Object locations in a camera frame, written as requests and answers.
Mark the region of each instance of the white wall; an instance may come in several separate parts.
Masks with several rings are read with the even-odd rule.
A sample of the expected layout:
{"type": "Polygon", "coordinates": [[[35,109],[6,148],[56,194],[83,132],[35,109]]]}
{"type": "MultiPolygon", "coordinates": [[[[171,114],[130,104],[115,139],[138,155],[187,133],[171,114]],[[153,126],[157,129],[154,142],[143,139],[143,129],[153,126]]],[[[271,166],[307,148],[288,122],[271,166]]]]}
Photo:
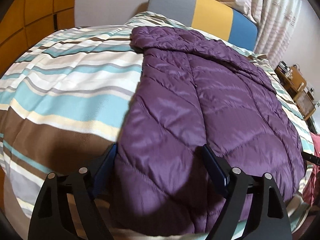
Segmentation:
{"type": "Polygon", "coordinates": [[[302,1],[300,16],[283,61],[299,64],[303,77],[315,89],[320,100],[320,19],[307,0],[302,1]]]}
{"type": "Polygon", "coordinates": [[[316,131],[320,133],[320,107],[316,106],[316,111],[313,113],[312,117],[315,121],[316,131]]]}
{"type": "Polygon", "coordinates": [[[148,0],[75,0],[76,26],[122,25],[147,9],[148,0]]]}

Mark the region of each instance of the metal screw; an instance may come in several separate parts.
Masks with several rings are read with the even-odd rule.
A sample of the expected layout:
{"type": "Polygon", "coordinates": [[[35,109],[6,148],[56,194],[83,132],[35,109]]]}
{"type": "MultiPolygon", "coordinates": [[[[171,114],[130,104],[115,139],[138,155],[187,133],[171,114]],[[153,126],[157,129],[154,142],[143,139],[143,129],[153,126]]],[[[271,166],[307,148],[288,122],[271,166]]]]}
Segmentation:
{"type": "Polygon", "coordinates": [[[85,173],[87,173],[87,171],[88,171],[88,169],[86,167],[82,167],[79,169],[80,174],[85,174],[85,173]]]}
{"type": "Polygon", "coordinates": [[[272,179],[272,175],[270,173],[266,173],[264,174],[264,176],[266,177],[266,179],[272,179]]]}
{"type": "Polygon", "coordinates": [[[241,173],[241,169],[239,169],[238,167],[234,167],[232,168],[232,172],[235,174],[240,174],[241,173]]]}
{"type": "Polygon", "coordinates": [[[56,174],[54,174],[54,172],[51,172],[48,174],[48,179],[53,179],[56,176],[56,174]]]}

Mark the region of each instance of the striped bedding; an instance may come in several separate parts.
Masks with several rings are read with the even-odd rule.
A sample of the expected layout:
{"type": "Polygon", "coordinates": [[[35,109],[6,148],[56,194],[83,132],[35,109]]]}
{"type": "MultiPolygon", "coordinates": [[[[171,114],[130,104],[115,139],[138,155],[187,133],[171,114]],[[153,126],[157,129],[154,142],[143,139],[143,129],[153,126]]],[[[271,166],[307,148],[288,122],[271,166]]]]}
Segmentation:
{"type": "MultiPolygon", "coordinates": [[[[26,216],[31,217],[49,172],[75,171],[117,140],[142,71],[143,55],[130,47],[131,31],[156,25],[192,29],[144,12],[125,25],[58,31],[24,53],[0,79],[0,165],[26,216]]],[[[265,70],[304,151],[313,154],[308,127],[265,55],[226,44],[265,70]]],[[[311,170],[310,165],[299,191],[311,170]]]]}

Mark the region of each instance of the blue and yellow headboard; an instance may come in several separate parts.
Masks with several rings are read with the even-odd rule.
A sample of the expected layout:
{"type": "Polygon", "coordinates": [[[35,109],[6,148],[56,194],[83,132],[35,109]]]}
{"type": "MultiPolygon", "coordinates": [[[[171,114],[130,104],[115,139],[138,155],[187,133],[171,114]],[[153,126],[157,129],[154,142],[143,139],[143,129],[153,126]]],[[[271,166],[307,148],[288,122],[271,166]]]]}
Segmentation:
{"type": "Polygon", "coordinates": [[[253,50],[257,27],[236,10],[215,0],[149,0],[148,11],[253,50]]]}

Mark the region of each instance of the curtain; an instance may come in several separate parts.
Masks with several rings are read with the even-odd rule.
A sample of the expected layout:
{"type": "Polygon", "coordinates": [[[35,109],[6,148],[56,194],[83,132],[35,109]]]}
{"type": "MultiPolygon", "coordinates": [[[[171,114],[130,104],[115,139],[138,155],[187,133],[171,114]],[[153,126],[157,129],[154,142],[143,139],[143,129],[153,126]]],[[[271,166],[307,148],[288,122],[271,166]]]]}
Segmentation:
{"type": "Polygon", "coordinates": [[[258,27],[254,52],[266,54],[275,68],[281,61],[298,19],[302,0],[217,0],[258,27]]]}

